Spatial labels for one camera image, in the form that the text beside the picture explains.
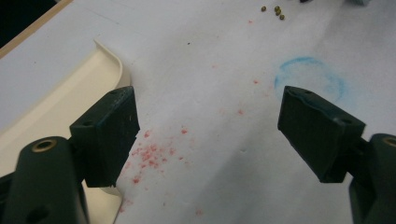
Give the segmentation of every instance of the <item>white tabletop surface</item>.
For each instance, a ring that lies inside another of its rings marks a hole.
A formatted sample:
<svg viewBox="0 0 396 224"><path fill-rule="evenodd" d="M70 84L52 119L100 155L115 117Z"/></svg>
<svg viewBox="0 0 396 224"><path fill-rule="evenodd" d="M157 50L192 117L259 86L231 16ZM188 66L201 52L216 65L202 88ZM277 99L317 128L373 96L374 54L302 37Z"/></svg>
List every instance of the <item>white tabletop surface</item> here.
<svg viewBox="0 0 396 224"><path fill-rule="evenodd" d="M116 223L352 223L350 176L319 184L277 130L282 91L342 107L367 124L366 140L396 134L395 10L393 0L75 0L0 60L0 129L97 38L132 74L142 129Z"/></svg>

